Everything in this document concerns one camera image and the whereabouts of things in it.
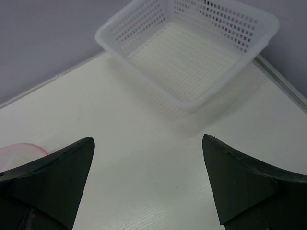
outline basket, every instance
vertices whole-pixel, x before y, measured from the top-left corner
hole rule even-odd
[[[95,39],[177,106],[194,109],[236,76],[278,28],[275,16],[232,0],[134,0]]]

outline gray wall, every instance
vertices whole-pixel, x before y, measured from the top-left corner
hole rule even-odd
[[[241,1],[280,19],[280,31],[262,54],[307,96],[307,1]],[[0,104],[101,52],[96,30],[129,2],[0,1]]]
[[[240,0],[278,17],[280,29],[261,53],[307,97],[307,1]]]
[[[130,0],[1,0],[0,104],[99,53],[94,34]]]

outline pink plastic object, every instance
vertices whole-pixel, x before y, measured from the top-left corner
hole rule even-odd
[[[48,155],[42,148],[30,143],[19,143],[0,148],[0,172],[10,170]]]

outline white table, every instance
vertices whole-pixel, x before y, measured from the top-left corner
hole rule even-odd
[[[103,54],[2,108],[0,131],[0,147],[31,142],[48,152],[95,139],[74,230],[224,229],[203,161],[205,133],[307,174],[306,113],[255,64],[189,115]]]

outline pink rim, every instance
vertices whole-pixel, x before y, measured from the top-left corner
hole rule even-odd
[[[8,146],[5,146],[5,147],[0,148],[0,150],[7,149],[7,148],[9,148],[9,147],[16,146],[16,145],[29,145],[29,146],[33,146],[33,147],[39,149],[43,154],[48,155],[48,153],[46,152],[46,150],[44,150],[42,147],[40,147],[40,146],[38,146],[38,145],[35,145],[35,144],[31,144],[31,143],[17,143],[17,144],[12,144],[12,145],[8,145]]]

